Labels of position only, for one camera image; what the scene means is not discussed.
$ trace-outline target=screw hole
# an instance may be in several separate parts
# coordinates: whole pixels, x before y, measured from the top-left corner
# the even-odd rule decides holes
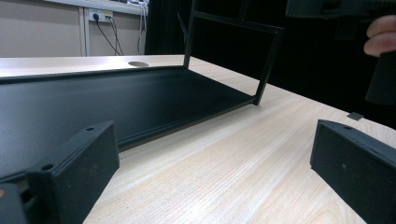
[[[48,164],[48,165],[45,165],[45,166],[41,167],[41,170],[42,171],[48,171],[48,170],[52,169],[52,167],[53,167],[52,164]]]

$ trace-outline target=wooden table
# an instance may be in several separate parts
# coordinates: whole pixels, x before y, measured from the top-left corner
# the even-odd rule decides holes
[[[0,77],[182,64],[183,56],[0,59]],[[191,70],[254,94],[258,81],[192,59]],[[396,131],[267,85],[248,105],[120,154],[85,223],[364,223],[314,172],[318,119],[396,147]]]

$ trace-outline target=power outlet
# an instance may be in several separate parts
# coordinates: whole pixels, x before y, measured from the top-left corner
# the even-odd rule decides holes
[[[105,11],[101,9],[95,9],[95,8],[89,8],[88,9],[89,15],[90,15],[90,21],[95,21],[93,18],[94,14],[97,14],[99,16],[99,21],[103,22],[110,22],[110,19],[108,17],[113,17],[113,12],[112,11]]]

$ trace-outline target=person's hand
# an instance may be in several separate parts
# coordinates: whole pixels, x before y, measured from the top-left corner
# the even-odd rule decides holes
[[[373,21],[367,29],[370,38],[364,52],[379,57],[381,53],[396,50],[396,15],[384,16]]]

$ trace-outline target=black sheet metal tray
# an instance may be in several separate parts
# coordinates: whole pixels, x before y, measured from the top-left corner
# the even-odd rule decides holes
[[[127,148],[243,105],[258,105],[283,30],[247,21],[247,7],[242,7],[238,18],[196,8],[194,1],[182,66],[0,78],[0,183],[21,177],[25,169],[95,123],[114,121],[119,147]],[[253,31],[272,36],[255,77],[260,81],[255,95],[189,69],[199,21],[237,27],[238,34]]]

